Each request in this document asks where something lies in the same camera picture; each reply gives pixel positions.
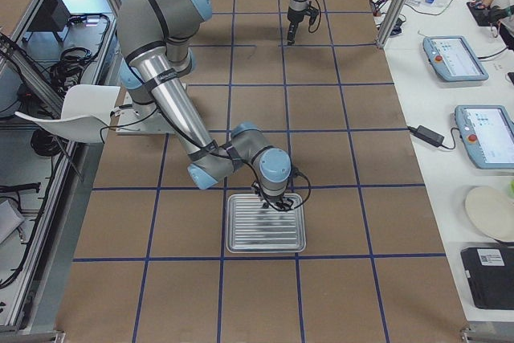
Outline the cream round plate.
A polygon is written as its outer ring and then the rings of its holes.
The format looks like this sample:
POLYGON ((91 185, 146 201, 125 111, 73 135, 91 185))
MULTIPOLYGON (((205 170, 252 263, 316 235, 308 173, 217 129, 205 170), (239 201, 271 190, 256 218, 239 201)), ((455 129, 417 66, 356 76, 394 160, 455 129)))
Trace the cream round plate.
POLYGON ((482 233, 502 243, 513 242, 513 201, 490 186, 478 186, 465 198, 471 223, 482 233))

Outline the black flat box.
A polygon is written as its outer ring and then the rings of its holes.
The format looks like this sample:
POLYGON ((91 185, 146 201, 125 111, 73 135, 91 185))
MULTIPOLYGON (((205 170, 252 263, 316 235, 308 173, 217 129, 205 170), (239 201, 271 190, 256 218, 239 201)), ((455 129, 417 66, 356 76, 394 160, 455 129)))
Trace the black flat box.
POLYGON ((475 306, 513 310, 513 248, 469 247, 460 255, 475 306))

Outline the blue teach pendant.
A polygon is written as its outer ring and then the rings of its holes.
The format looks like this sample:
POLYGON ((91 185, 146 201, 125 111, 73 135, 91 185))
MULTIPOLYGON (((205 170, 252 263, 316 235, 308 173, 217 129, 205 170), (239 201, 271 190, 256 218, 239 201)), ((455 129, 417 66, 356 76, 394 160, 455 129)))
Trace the blue teach pendant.
POLYGON ((463 36, 425 37, 422 48, 435 73, 446 82, 485 81, 489 78, 463 36))
POLYGON ((455 123, 479 169, 513 169, 513 121, 502 105, 458 105, 455 123))

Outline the white plastic chair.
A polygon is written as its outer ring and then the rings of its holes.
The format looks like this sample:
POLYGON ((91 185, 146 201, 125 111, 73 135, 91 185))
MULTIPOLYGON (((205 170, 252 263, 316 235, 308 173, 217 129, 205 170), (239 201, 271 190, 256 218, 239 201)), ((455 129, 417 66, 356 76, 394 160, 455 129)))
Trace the white plastic chair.
POLYGON ((100 129, 110 125, 110 112, 115 108, 119 93, 119 86, 77 84, 67 91, 59 119, 36 118, 22 112, 14 114, 64 139, 100 143, 100 129))

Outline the black power adapter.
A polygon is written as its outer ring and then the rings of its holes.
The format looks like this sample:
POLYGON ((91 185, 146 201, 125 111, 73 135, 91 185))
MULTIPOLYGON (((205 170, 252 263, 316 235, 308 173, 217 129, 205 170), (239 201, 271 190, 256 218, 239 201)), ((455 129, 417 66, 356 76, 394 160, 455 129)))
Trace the black power adapter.
POLYGON ((419 125, 418 127, 409 126, 409 132, 417 137, 418 139, 426 142, 429 145, 432 145, 436 148, 440 147, 443 144, 444 136, 423 126, 419 125))

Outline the blue teach pendant near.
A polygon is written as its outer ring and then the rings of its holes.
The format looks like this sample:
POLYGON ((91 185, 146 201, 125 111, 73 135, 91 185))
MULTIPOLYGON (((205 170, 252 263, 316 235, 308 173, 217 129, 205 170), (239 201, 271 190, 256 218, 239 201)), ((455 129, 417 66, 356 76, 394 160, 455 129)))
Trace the blue teach pendant near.
POLYGON ((458 105, 455 123, 479 169, 513 169, 513 121, 502 105, 458 105))

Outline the ribbed metal tray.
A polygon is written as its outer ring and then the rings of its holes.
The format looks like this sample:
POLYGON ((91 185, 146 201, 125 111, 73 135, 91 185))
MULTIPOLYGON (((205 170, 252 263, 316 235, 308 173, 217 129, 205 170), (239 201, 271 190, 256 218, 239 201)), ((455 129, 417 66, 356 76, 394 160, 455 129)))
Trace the ribbed metal tray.
POLYGON ((232 253, 302 252, 306 231, 302 199, 296 193, 285 198, 292 209, 265 207, 256 194, 233 194, 227 200, 226 249, 232 253))

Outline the blue teach pendant far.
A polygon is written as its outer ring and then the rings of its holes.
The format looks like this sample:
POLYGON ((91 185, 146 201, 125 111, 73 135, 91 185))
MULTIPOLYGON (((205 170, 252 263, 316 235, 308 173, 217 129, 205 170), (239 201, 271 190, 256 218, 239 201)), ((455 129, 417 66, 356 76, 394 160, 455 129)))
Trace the blue teach pendant far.
POLYGON ((446 82, 485 81, 489 78, 463 36, 425 37, 422 48, 435 73, 446 82))

